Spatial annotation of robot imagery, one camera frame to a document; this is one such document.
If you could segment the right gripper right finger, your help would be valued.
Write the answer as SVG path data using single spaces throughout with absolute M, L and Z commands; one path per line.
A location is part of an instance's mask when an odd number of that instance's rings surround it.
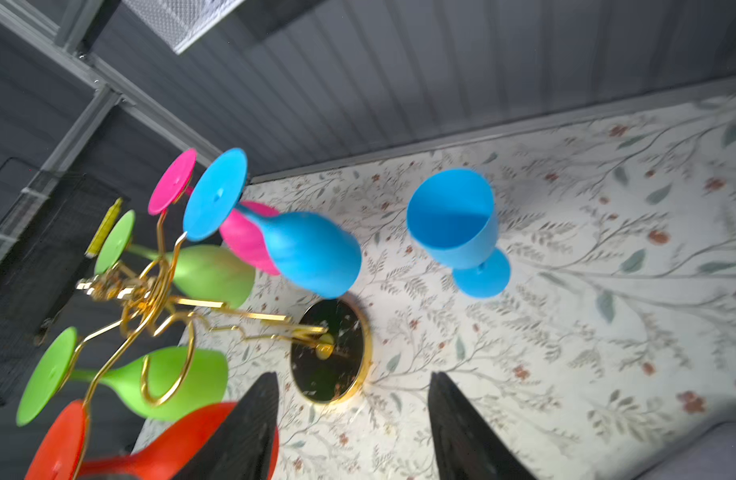
M 431 374 L 428 411 L 441 479 L 534 477 L 444 372 Z

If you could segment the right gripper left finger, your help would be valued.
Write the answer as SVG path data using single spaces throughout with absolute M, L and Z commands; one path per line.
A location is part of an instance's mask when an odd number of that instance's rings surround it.
M 262 374 L 177 479 L 266 479 L 273 459 L 279 386 Z

